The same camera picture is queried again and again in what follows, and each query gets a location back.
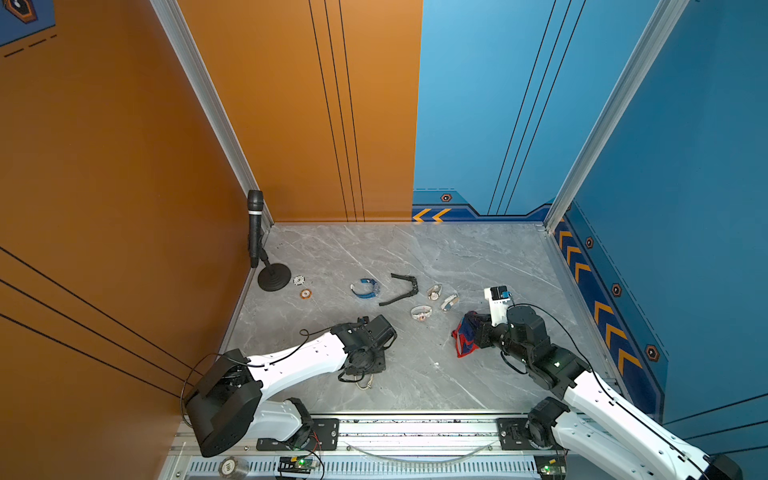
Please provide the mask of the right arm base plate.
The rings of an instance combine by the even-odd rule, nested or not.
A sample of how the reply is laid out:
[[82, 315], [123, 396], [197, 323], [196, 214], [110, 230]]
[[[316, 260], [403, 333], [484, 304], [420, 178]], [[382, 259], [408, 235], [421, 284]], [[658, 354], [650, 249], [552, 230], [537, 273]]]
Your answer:
[[527, 418], [502, 417], [496, 420], [498, 440], [503, 451], [548, 450], [552, 442], [547, 436], [536, 437]]

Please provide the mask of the green circuit board left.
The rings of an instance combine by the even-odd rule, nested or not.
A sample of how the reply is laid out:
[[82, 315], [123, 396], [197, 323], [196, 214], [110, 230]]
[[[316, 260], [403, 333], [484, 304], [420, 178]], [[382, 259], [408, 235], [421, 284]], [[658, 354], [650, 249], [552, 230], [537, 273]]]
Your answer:
[[277, 463], [276, 476], [279, 479], [319, 478], [323, 467], [312, 455], [281, 456]]

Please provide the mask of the black microphone on stand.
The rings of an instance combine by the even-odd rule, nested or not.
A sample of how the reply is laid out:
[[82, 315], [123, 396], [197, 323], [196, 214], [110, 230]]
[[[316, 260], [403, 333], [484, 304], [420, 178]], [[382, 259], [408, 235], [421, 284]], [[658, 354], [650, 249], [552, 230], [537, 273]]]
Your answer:
[[266, 292], [276, 292], [287, 286], [291, 280], [291, 270], [283, 263], [272, 263], [263, 245], [262, 219], [264, 214], [263, 192], [251, 189], [247, 193], [248, 252], [250, 266], [256, 269], [260, 264], [264, 268], [257, 276], [259, 287]]

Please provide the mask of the green circuit board right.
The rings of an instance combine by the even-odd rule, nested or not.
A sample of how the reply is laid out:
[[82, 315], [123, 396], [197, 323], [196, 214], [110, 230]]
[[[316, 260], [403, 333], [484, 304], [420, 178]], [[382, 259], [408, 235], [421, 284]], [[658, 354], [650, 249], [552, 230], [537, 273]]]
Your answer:
[[565, 480], [567, 476], [567, 462], [564, 456], [534, 457], [536, 471], [542, 480]]

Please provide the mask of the silver tape roll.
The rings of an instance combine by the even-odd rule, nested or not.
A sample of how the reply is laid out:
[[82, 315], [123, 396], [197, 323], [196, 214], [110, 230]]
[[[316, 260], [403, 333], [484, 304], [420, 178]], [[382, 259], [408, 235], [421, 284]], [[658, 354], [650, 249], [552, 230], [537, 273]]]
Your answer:
[[249, 473], [249, 462], [241, 457], [227, 457], [218, 467], [219, 477], [225, 480], [245, 480]]

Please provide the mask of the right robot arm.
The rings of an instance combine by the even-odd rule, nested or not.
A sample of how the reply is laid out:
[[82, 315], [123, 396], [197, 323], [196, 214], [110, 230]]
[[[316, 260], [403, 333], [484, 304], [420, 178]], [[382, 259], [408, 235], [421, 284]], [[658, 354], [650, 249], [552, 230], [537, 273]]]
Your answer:
[[528, 414], [527, 436], [539, 449], [561, 447], [617, 479], [740, 479], [725, 454], [688, 443], [614, 391], [578, 349], [552, 342], [530, 304], [499, 318], [470, 311], [454, 332], [461, 354], [495, 347], [507, 366], [549, 391]]

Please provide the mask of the pink white watch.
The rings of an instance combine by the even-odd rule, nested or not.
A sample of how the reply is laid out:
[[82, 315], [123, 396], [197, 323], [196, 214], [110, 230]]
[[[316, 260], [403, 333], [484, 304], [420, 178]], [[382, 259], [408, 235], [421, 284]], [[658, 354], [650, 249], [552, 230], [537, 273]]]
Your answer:
[[419, 322], [426, 321], [433, 313], [433, 308], [429, 305], [420, 305], [411, 309], [411, 317]]

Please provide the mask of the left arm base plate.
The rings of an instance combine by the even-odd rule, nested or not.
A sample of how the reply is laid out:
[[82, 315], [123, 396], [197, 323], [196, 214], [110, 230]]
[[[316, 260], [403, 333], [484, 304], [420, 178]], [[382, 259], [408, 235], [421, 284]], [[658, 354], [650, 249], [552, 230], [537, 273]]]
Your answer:
[[285, 441], [272, 438], [259, 438], [257, 451], [335, 451], [339, 437], [340, 422], [337, 418], [321, 418], [302, 425], [299, 430]]

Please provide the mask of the beige band watch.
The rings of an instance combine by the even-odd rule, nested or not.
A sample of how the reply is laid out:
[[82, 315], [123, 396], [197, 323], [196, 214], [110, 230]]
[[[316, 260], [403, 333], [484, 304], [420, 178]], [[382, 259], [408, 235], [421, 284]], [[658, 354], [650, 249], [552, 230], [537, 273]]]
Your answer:
[[375, 375], [374, 375], [374, 374], [366, 375], [366, 376], [364, 376], [362, 379], [360, 379], [359, 381], [357, 381], [357, 382], [355, 383], [355, 386], [356, 386], [356, 387], [357, 387], [359, 390], [361, 390], [361, 391], [367, 391], [367, 390], [370, 390], [370, 389], [372, 388], [372, 386], [373, 386], [373, 380], [374, 380], [374, 377], [375, 377]]

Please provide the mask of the red and blue cloth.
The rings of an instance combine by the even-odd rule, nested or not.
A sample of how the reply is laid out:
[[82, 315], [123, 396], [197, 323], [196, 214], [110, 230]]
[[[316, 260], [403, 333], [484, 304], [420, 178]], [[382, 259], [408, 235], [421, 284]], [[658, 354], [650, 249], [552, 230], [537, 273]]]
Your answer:
[[479, 349], [478, 335], [484, 322], [484, 315], [470, 311], [462, 317], [457, 327], [451, 332], [458, 358], [466, 357]]

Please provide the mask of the green circuit board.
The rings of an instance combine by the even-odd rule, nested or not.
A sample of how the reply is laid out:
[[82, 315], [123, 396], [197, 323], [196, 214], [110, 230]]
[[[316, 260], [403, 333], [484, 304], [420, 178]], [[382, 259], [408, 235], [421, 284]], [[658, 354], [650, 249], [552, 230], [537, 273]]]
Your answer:
[[277, 463], [276, 476], [279, 479], [319, 478], [323, 467], [312, 455], [281, 456]]
[[536, 471], [542, 480], [565, 480], [567, 476], [567, 462], [564, 456], [534, 457]]

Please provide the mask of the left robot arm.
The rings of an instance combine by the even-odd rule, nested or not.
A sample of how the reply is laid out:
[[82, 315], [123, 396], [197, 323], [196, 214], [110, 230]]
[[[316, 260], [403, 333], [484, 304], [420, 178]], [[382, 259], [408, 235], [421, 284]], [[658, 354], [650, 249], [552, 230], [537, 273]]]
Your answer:
[[314, 377], [335, 374], [358, 383], [386, 370], [385, 352], [397, 332], [382, 315], [331, 326], [318, 338], [266, 355], [230, 350], [215, 360], [181, 400], [205, 458], [223, 454], [247, 435], [284, 449], [313, 448], [315, 421], [303, 402], [273, 398]]

